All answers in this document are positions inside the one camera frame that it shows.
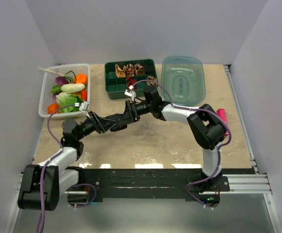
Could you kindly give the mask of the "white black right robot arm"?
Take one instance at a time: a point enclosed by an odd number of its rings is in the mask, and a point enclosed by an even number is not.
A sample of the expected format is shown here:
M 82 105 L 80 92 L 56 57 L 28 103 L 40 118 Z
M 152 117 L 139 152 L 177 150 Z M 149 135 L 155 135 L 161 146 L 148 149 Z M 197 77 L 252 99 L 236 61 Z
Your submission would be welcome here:
M 201 107 L 185 107 L 175 104 L 171 97 L 162 100 L 155 86 L 149 85 L 143 89 L 144 100 L 136 102 L 134 85 L 125 90 L 125 95 L 131 100 L 126 101 L 125 111 L 117 123 L 117 129 L 123 129 L 135 123 L 141 115 L 151 113 L 162 121 L 175 121 L 189 125 L 195 141 L 202 147 L 204 177 L 199 181 L 187 184 L 202 184 L 203 188 L 212 191 L 219 185 L 221 174 L 221 148 L 231 141 L 231 130 L 227 124 L 205 104 Z

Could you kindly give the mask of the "black orange floral tie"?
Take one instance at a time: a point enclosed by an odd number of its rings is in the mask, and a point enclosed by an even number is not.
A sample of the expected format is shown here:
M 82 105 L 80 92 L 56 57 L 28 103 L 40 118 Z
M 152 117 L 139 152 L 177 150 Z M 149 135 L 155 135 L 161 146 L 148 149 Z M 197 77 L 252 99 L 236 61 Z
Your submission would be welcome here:
M 118 132 L 118 131 L 126 129 L 127 127 L 128 127 L 127 124 L 121 124 L 121 123 L 117 122 L 112 126 L 110 131 L 111 132 Z

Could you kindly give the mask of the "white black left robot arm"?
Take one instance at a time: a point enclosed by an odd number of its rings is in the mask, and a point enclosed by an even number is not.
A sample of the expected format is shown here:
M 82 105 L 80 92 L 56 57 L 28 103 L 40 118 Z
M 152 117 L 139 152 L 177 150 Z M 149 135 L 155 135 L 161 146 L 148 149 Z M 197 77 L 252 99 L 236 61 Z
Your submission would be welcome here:
M 47 160 L 37 165 L 27 165 L 24 169 L 17 205 L 20 209 L 53 211 L 59 197 L 67 189 L 82 190 L 86 178 L 68 167 L 83 153 L 81 139 L 93 132 L 105 133 L 117 127 L 121 114 L 100 117 L 89 112 L 85 121 L 77 123 L 67 119 L 62 124 L 63 137 L 59 150 Z

